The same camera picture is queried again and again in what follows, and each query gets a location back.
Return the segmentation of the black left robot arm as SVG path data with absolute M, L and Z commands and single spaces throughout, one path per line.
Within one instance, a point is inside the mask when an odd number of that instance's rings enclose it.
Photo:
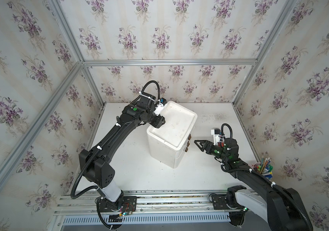
M 122 190 L 113 181 L 115 171 L 110 162 L 118 148 L 137 127 L 150 124 L 158 129 L 165 124 L 160 115 L 167 101 L 161 97 L 159 83 L 147 82 L 136 99 L 124 107 L 117 116 L 115 125 L 90 150 L 83 149 L 78 157 L 80 172 L 75 179 L 70 197 L 77 199 L 91 190 L 96 190 L 102 199 L 117 202 L 123 197 Z

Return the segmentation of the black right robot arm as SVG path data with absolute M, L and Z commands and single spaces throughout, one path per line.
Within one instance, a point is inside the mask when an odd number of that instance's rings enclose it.
M 245 207 L 266 221 L 272 231 L 312 231 L 313 225 L 299 193 L 284 188 L 255 171 L 238 154 L 239 146 L 229 124 L 211 132 L 213 141 L 195 140 L 204 153 L 214 156 L 221 170 L 245 183 L 227 190 L 226 204 L 230 208 Z

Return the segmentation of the white plastic drawer cabinet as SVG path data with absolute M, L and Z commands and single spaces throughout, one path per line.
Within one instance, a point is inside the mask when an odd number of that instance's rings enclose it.
M 152 158 L 175 169 L 188 151 L 198 115 L 173 101 L 164 106 L 160 115 L 165 124 L 159 129 L 147 128 L 149 152 Z

